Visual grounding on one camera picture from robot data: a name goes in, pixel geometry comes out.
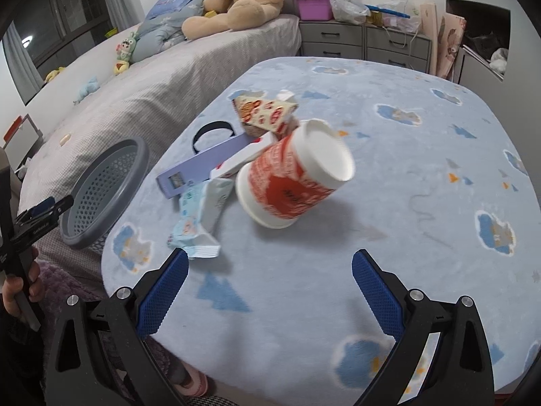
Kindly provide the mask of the left hand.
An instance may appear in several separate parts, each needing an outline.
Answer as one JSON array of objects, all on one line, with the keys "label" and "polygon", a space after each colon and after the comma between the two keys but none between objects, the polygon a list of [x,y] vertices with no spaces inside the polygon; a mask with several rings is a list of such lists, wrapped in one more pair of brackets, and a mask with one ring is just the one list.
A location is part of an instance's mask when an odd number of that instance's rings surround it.
[{"label": "left hand", "polygon": [[[32,247],[32,262],[28,270],[28,281],[31,283],[29,286],[29,300],[32,302],[40,303],[45,295],[45,287],[42,279],[40,278],[40,264],[36,263],[36,258],[39,255],[39,251],[36,247]],[[2,301],[5,310],[8,314],[18,318],[19,321],[27,323],[27,318],[22,312],[16,297],[23,292],[24,280],[15,276],[7,275],[2,286]]]}]

